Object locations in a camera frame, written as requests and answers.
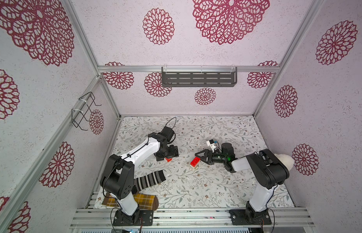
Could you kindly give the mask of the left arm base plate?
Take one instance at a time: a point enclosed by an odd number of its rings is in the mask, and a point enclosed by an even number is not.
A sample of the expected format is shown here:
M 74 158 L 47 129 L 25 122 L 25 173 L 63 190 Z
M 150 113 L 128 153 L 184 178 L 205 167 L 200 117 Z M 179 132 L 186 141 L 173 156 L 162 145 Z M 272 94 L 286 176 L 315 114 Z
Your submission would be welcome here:
M 136 210 L 132 216 L 118 210 L 115 213 L 113 226 L 152 226 L 153 215 L 152 210 Z

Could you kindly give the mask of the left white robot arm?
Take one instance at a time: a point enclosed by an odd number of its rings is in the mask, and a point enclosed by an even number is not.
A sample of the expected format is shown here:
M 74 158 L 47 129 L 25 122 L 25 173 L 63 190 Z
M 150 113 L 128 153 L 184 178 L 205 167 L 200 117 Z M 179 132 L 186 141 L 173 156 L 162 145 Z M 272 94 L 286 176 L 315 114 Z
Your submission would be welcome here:
M 178 157 L 178 147 L 171 144 L 175 137 L 173 129 L 165 126 L 159 133 L 150 133 L 142 144 L 131 151 L 108 158 L 100 185 L 103 191 L 118 201 L 122 213 L 132 217 L 139 211 L 132 194 L 136 168 L 152 155 L 158 162 Z

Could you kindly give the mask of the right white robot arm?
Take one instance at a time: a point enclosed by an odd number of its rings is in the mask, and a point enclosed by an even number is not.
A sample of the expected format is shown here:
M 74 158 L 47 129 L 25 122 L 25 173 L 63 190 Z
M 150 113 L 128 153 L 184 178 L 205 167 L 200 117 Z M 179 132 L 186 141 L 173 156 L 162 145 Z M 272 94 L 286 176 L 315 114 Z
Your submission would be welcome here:
M 216 141 L 210 140 L 207 141 L 207 145 L 210 149 L 197 152 L 191 166 L 195 167 L 199 162 L 203 162 L 207 165 L 222 164 L 230 173 L 252 170 L 257 186 L 246 208 L 253 214 L 267 211 L 267 204 L 274 196 L 275 190 L 289 178 L 289 172 L 295 164 L 291 156 L 274 154 L 269 149 L 237 158 L 230 143 L 220 146 Z

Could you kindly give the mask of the black white striped sock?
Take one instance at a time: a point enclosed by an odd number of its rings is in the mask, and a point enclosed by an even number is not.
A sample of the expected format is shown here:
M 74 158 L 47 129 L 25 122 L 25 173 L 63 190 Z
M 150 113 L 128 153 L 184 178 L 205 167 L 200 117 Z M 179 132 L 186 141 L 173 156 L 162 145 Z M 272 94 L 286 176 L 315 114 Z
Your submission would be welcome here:
M 136 194 L 141 190 L 160 184 L 166 180 L 164 171 L 159 170 L 148 175 L 134 179 L 132 194 Z

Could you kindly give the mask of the white plush toy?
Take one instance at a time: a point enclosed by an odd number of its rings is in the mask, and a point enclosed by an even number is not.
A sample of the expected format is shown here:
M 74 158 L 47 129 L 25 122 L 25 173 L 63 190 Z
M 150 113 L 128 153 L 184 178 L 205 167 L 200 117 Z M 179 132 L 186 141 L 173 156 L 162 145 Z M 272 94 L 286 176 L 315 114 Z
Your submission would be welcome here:
M 277 159 L 280 160 L 280 162 L 285 165 L 285 167 L 288 169 L 288 171 L 291 171 L 291 169 L 293 168 L 294 166 L 294 159 L 289 156 L 289 155 L 286 155 L 286 154 L 274 154 L 276 156 Z

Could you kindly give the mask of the aluminium front rail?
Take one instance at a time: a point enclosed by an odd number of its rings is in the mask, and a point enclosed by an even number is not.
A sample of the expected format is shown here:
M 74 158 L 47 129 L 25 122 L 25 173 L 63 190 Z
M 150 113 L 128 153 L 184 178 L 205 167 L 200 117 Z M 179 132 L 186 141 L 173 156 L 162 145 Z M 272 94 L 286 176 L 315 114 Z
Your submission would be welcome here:
M 312 228 L 315 226 L 305 207 L 272 208 L 268 211 L 271 225 L 233 225 L 229 214 L 231 208 L 166 208 L 154 212 L 152 226 L 157 228 L 264 228 L 271 230 L 285 227 Z M 69 229 L 73 232 L 82 229 L 112 229 L 115 210 L 78 209 L 72 218 Z

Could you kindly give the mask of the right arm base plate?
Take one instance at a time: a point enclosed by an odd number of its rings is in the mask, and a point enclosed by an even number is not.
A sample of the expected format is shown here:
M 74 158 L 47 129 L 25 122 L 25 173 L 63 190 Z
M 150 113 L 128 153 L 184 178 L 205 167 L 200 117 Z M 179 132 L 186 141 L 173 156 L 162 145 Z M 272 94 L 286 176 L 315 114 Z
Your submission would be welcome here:
M 229 210 L 233 225 L 271 225 L 267 210 L 255 212 L 252 209 L 232 209 Z

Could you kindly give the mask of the yellow plaid sock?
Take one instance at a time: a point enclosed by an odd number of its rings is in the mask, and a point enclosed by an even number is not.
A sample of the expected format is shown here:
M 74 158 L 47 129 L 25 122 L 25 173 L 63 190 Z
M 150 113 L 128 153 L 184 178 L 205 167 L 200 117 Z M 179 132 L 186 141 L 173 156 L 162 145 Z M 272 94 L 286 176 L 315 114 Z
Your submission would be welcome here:
M 147 195 L 136 193 L 134 194 L 134 200 L 138 203 L 141 210 L 157 210 L 159 207 L 159 200 L 154 195 Z M 105 197 L 101 200 L 101 204 L 105 207 L 119 207 L 119 204 L 113 197 Z

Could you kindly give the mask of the grey wall shelf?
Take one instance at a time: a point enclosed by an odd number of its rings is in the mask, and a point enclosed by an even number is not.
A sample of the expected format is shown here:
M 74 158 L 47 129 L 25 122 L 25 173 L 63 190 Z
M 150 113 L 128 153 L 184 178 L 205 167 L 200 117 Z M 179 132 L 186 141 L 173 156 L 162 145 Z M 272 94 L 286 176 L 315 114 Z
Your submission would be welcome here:
M 234 87 L 237 84 L 237 71 L 168 71 L 162 67 L 161 83 L 163 87 Z

